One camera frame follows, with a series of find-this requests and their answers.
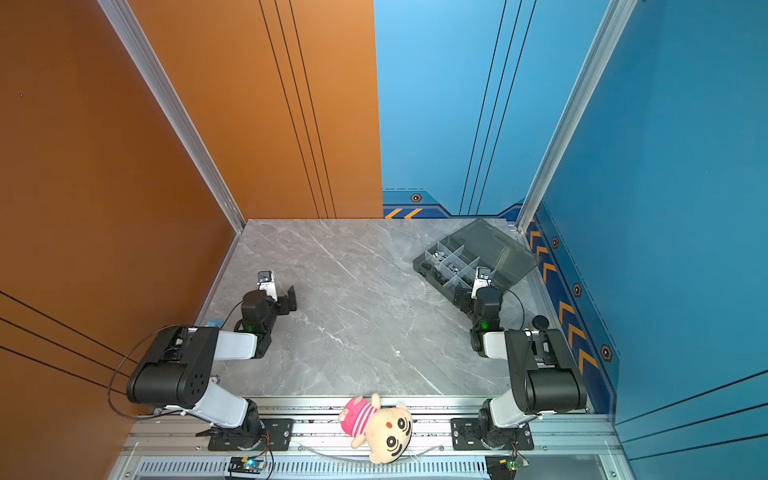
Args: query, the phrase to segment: plush toy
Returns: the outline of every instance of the plush toy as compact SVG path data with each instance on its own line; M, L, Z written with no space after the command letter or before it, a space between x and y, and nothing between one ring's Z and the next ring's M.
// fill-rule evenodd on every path
M406 406L398 403L393 409L383 409L378 393L371 396L370 403L362 396L351 399L339 421L344 432L353 437L353 449L368 442L373 463L394 462L411 441L413 419Z

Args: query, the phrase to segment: plush toy face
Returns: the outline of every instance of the plush toy face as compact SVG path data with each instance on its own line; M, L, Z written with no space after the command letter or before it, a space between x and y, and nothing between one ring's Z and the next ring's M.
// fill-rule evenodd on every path
M381 409L371 415L366 426L366 442L371 448L373 463L394 462L411 441L413 419L406 406Z

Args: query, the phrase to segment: gray marble table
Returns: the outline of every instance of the gray marble table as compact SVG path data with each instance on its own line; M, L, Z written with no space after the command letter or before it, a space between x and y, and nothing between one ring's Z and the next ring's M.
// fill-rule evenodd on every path
M472 352L469 319L412 266L470 221L249 221L204 320L224 318L259 270L274 270L278 295L294 285L299 309L278 317L263 359L215 362L221 385L243 396L503 393L506 362ZM503 220L492 224L507 231ZM529 277L513 288L526 322L547 308ZM507 294L502 325L518 328L521 315ZM225 329L240 318L237 309Z

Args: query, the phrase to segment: white stripe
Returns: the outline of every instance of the white stripe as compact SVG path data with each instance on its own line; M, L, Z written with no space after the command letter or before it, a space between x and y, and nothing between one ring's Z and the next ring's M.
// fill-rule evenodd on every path
M355 426L352 427L352 436L357 436L357 427L360 425L360 420L362 420L363 414L365 414L366 410L368 409L368 405L364 406L362 409L360 409L360 414L357 415L357 418L355 419Z
M376 409L371 406L371 408L368 409L366 412L366 417L360 422L360 431L357 435L362 435L366 432L366 425L368 425L368 420L371 418L371 415L376 411Z

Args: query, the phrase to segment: brown wall panel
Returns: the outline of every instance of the brown wall panel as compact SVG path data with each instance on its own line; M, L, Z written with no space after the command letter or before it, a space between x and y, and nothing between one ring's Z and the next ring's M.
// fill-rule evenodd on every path
M104 385L109 348L193 321L233 231L95 0L0 2L0 64L0 291L96 340L0 296L79 353L0 321L0 468L35 478L45 452L57 478L104 478L132 422L51 366Z
M130 4L246 218L381 216L372 0Z

